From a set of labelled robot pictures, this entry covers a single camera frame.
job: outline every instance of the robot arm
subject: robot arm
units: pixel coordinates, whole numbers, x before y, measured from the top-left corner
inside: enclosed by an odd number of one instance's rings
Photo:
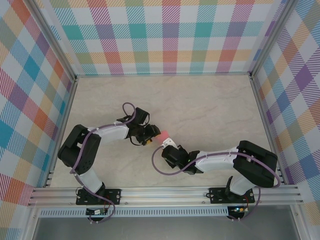
[[[243,153],[258,159],[273,171],[277,167],[277,155],[263,149],[249,141],[240,141],[237,147],[216,152],[191,151],[187,152],[181,145],[177,146],[171,138],[162,143],[162,157],[170,167],[183,169],[191,161],[203,157],[184,170],[190,175],[202,174],[211,170],[236,169],[241,176],[231,177],[225,188],[225,196],[234,199],[244,195],[255,186],[272,188],[274,186],[274,175],[260,164],[248,160],[246,157],[234,154],[218,155],[219,153]]]
[[[105,185],[92,168],[100,145],[115,140],[135,137],[136,140],[144,146],[152,142],[151,138],[160,134],[157,126],[148,123],[149,117],[148,112],[137,107],[135,109],[135,117],[131,122],[123,124],[132,118],[132,116],[127,115],[121,119],[117,119],[111,126],[97,129],[88,137],[83,148],[81,159],[74,169],[74,175],[80,179],[87,189],[99,196],[104,196]],[[76,125],[72,129],[58,152],[58,158],[62,160],[67,167],[73,168],[75,166],[81,145],[85,137],[93,129],[95,128],[88,128],[83,125]]]

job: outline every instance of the marble floor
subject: marble floor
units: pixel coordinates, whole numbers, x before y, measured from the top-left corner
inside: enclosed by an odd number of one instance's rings
[[[241,140],[270,149],[246,75],[81,78],[64,139],[77,124],[98,127],[124,117],[124,102],[149,112],[150,123],[167,130],[188,152],[225,150]],[[93,168],[107,187],[218,186],[238,175],[235,170],[161,175],[151,164],[158,146],[134,146],[128,139],[101,145]],[[160,153],[155,164],[164,172],[176,171]],[[58,159],[51,187],[77,187],[69,171]]]

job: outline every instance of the purple cable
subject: purple cable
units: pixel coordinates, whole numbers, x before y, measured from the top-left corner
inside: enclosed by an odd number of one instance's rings
[[[75,169],[77,168],[77,166],[78,166],[78,164],[79,164],[79,162],[80,162],[80,159],[81,159],[81,157],[82,157],[82,153],[83,153],[83,151],[84,151],[85,145],[86,145],[87,140],[88,140],[88,138],[90,137],[91,134],[93,134],[93,133],[94,133],[95,131],[97,131],[98,129],[105,129],[105,128],[114,127],[114,126],[123,126],[123,125],[126,125],[126,124],[130,123],[132,120],[135,119],[135,117],[136,117],[136,107],[135,107],[131,102],[125,102],[124,104],[122,104],[122,109],[123,109],[125,115],[127,115],[127,116],[128,116],[128,114],[127,114],[127,112],[125,111],[125,105],[131,105],[131,106],[133,107],[132,118],[129,119],[128,121],[125,121],[125,122],[122,122],[122,123],[118,123],[118,124],[107,124],[107,125],[99,126],[99,127],[95,128],[95,129],[91,130],[91,131],[85,136],[85,138],[84,138],[84,140],[83,140],[83,143],[82,143],[82,146],[81,146],[81,149],[80,149],[78,158],[76,159],[76,162],[75,162],[75,164],[73,165],[73,167],[72,167],[72,169],[71,169],[71,171],[70,171],[70,174],[75,174],[75,173],[76,173],[76,172],[75,172]],[[109,200],[109,199],[107,199],[107,198],[105,198],[105,197],[103,197],[103,196],[99,196],[99,195],[95,194],[94,192],[90,191],[87,187],[84,186],[84,184],[82,183],[82,181],[80,180],[80,178],[79,178],[77,175],[75,176],[75,179],[78,181],[78,183],[79,183],[81,186],[83,186],[83,189],[85,189],[88,193],[90,193],[90,194],[92,194],[93,196],[95,196],[95,197],[97,197],[97,198],[100,198],[100,199],[102,199],[102,200],[110,203],[110,204],[113,206],[112,213],[111,213],[109,216],[105,217],[104,219],[102,219],[102,220],[100,220],[100,221],[95,221],[95,223],[97,223],[97,224],[98,224],[98,223],[103,223],[103,222],[107,221],[108,219],[110,219],[111,216],[114,215],[115,212],[116,212],[116,206],[115,206],[115,204],[114,204],[111,200]]]
[[[250,156],[250,155],[247,155],[247,154],[244,154],[242,152],[236,152],[236,151],[231,151],[231,152],[216,152],[216,153],[211,153],[211,154],[208,154],[208,155],[204,155],[204,156],[201,156],[201,157],[198,157],[194,160],[192,160],[191,162],[189,162],[184,168],[180,169],[179,171],[176,171],[176,172],[172,172],[172,173],[167,173],[167,172],[163,172],[161,170],[159,170],[156,165],[155,165],[155,155],[157,153],[157,151],[159,151],[160,149],[162,149],[162,146],[159,146],[152,154],[152,157],[151,157],[151,162],[152,162],[152,166],[154,167],[154,169],[162,174],[162,175],[166,175],[166,176],[173,176],[173,175],[177,175],[181,172],[183,172],[184,170],[186,170],[190,165],[192,165],[193,163],[201,160],[201,159],[205,159],[207,157],[213,157],[213,156],[221,156],[221,155],[238,155],[238,156],[242,156],[242,157],[246,157],[254,162],[256,162],[257,164],[260,164],[261,166],[263,166],[265,169],[267,169],[270,173],[272,173],[272,175],[276,178],[277,180],[277,184],[273,186],[273,188],[278,188],[281,184],[281,180],[280,180],[280,177],[275,173],[275,171],[273,171],[270,167],[268,167],[267,165],[265,165],[263,162],[261,162],[260,160],[256,159],[255,157],[253,156]],[[256,203],[254,205],[254,207],[252,208],[252,210],[244,217],[244,218],[247,218],[249,215],[252,214],[252,212],[257,208],[259,202],[260,202],[260,198],[261,198],[261,188],[258,187],[258,190],[259,190],[259,194],[258,194],[258,199],[256,200]]]

